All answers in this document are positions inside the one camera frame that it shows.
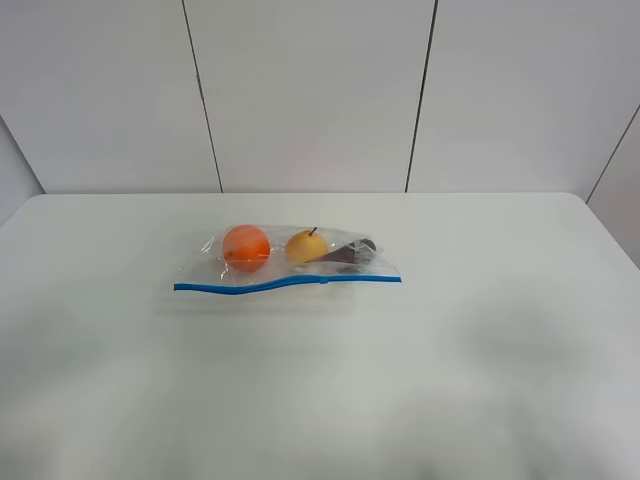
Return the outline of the orange fruit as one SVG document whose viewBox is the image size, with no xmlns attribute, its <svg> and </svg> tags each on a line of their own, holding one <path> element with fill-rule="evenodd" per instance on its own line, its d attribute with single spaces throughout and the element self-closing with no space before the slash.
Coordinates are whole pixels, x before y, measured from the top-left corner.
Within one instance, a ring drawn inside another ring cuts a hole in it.
<svg viewBox="0 0 640 480">
<path fill-rule="evenodd" d="M 225 260 L 231 262 L 262 262 L 270 253 L 271 246 L 266 234 L 257 226 L 233 227 L 224 236 L 222 251 Z"/>
</svg>

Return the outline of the yellow pear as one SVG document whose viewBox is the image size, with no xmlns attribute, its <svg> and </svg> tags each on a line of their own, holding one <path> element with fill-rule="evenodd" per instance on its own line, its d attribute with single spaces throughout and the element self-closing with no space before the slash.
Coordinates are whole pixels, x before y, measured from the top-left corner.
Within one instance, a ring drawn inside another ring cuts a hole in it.
<svg viewBox="0 0 640 480">
<path fill-rule="evenodd" d="M 318 232 L 317 227 L 296 233 L 286 245 L 287 260 L 296 264 L 315 261 L 328 252 L 328 241 Z"/>
</svg>

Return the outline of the purple eggplant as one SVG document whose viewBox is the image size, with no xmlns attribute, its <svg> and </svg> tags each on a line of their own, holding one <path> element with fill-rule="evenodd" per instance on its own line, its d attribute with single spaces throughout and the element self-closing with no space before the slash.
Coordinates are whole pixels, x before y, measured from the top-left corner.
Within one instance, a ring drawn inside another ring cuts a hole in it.
<svg viewBox="0 0 640 480">
<path fill-rule="evenodd" d="M 363 238 L 323 255 L 317 262 L 332 264 L 338 273 L 357 273 L 370 265 L 376 256 L 376 244 Z"/>
</svg>

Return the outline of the clear zip bag blue zipper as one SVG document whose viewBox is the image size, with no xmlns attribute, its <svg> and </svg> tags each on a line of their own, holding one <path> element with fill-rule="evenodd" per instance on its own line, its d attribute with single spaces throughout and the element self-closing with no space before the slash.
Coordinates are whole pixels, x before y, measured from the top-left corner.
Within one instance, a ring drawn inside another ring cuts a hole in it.
<svg viewBox="0 0 640 480">
<path fill-rule="evenodd" d="M 237 296 L 298 285 L 354 282 L 400 283 L 402 281 L 398 270 L 382 255 L 381 248 L 371 237 L 364 234 L 314 226 L 328 241 L 329 252 L 363 238 L 371 239 L 376 244 L 377 256 L 370 265 L 357 273 L 342 274 L 329 263 L 315 260 L 296 264 L 287 260 L 286 245 L 289 239 L 296 233 L 314 227 L 253 226 L 260 228 L 269 240 L 271 253 L 265 261 L 229 263 L 225 260 L 222 243 L 226 233 L 236 227 L 233 226 L 214 235 L 197 250 L 193 259 L 179 270 L 173 289 Z"/>
</svg>

